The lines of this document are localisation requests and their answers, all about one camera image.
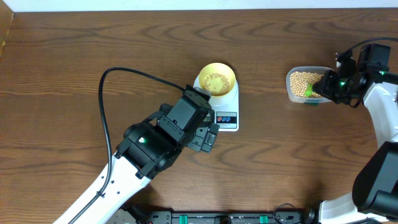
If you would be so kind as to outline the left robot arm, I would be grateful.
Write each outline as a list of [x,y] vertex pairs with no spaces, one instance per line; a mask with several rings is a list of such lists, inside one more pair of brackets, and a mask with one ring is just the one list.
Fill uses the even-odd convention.
[[159,172],[169,168],[184,148],[210,152],[218,133],[209,91],[188,85],[177,103],[162,104],[140,123],[128,127],[111,162],[57,223],[106,223]]

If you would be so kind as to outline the green plastic scoop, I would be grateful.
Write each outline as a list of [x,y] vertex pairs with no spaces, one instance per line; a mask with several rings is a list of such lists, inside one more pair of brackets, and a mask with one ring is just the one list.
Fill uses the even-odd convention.
[[313,97],[313,85],[311,83],[307,83],[307,88],[304,92],[304,96],[307,98]]

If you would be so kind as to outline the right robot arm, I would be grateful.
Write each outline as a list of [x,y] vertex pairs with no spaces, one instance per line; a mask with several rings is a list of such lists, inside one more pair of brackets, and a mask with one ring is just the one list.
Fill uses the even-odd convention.
[[352,191],[319,204],[315,223],[383,223],[397,221],[397,74],[389,71],[391,48],[380,39],[357,44],[336,55],[312,90],[336,103],[364,105],[371,116],[378,150],[355,178]]

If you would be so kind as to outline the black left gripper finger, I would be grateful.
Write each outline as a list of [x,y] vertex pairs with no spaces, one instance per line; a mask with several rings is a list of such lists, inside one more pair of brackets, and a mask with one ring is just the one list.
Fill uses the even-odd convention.
[[208,152],[209,145],[205,144],[207,133],[208,128],[198,128],[191,142],[187,144],[187,147],[196,152]]
[[213,145],[215,143],[218,131],[219,131],[219,126],[215,123],[211,124],[206,132],[206,135],[203,140],[203,144],[201,146],[201,150],[203,152],[210,153]]

